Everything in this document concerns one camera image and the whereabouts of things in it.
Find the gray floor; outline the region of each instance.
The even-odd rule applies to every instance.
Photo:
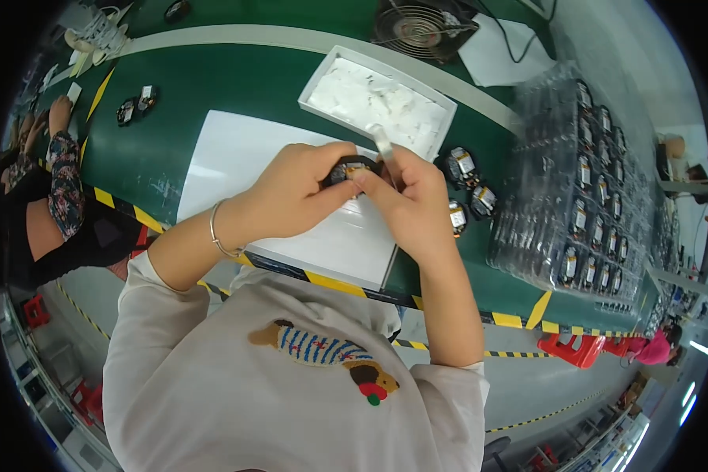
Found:
[[[205,280],[227,288],[238,271],[237,264],[221,263],[210,271]],[[107,269],[85,267],[61,278],[68,295],[106,333],[111,334],[118,317],[118,295],[123,282]],[[108,342],[89,324],[55,283],[47,284],[41,292],[48,298],[48,308],[62,320],[68,336],[75,340],[81,358],[82,371],[92,384],[102,379],[102,367]],[[218,295],[211,295],[210,308],[219,307]],[[539,332],[500,326],[485,326],[485,349],[499,351],[538,352]],[[426,342],[424,318],[418,310],[408,310],[402,333],[409,341]],[[428,363],[430,353],[407,347],[396,351],[407,366]],[[581,370],[556,358],[515,359],[486,358],[485,373],[491,384],[485,406],[485,429],[494,429],[549,415],[566,408],[596,392],[604,394],[580,405],[530,424],[489,433],[486,442],[501,436],[512,439],[511,453],[527,450],[550,439],[554,432],[573,428],[585,416],[592,415],[606,402],[613,403],[631,381],[636,366],[623,369],[619,359],[602,354],[590,369]]]

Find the silver bangle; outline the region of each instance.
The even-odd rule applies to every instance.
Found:
[[[215,214],[217,213],[217,208],[220,206],[221,203],[225,202],[227,199],[222,199],[219,200],[214,206],[213,206],[213,211],[212,214],[210,214],[210,235],[212,236],[213,242],[217,246],[217,249],[220,250],[220,252],[224,253],[226,256],[230,258],[239,258],[242,254],[244,254],[244,250],[246,250],[246,246],[242,246],[241,248],[236,248],[233,251],[226,251],[226,249],[223,247],[222,244],[220,244],[220,240],[217,239],[217,236],[215,236]]]

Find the black power cable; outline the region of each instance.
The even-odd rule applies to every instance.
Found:
[[[511,61],[513,61],[515,64],[520,63],[524,58],[525,55],[527,55],[527,51],[529,51],[530,46],[532,46],[532,42],[535,40],[535,38],[538,37],[538,33],[534,33],[531,37],[530,40],[527,42],[527,45],[525,46],[525,49],[522,51],[522,55],[519,57],[519,59],[514,59],[514,54],[511,52],[511,46],[509,45],[509,36],[506,34],[506,30],[501,26],[500,21],[498,21],[498,18],[493,14],[492,11],[483,3],[482,0],[476,0],[481,6],[482,9],[485,10],[488,13],[488,16],[493,18],[493,20],[498,24],[498,27],[500,28],[500,32],[503,33],[503,40],[506,42],[506,49],[509,51],[509,57],[511,57]],[[546,20],[545,24],[548,26],[551,21],[553,21],[553,15],[556,14],[556,7],[559,5],[559,0],[553,0],[553,8],[550,10],[550,17]]]

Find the pink shirt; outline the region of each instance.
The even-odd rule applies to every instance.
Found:
[[[671,345],[666,340],[663,330],[659,329],[652,341],[642,348],[635,359],[646,365],[665,364],[669,362]]]

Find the embroidered dog patch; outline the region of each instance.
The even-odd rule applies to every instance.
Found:
[[[375,362],[368,351],[348,339],[326,337],[295,328],[286,319],[276,319],[264,329],[249,333],[256,346],[273,346],[294,362],[312,367],[341,365],[367,401],[378,406],[389,393],[398,390],[398,382]]]

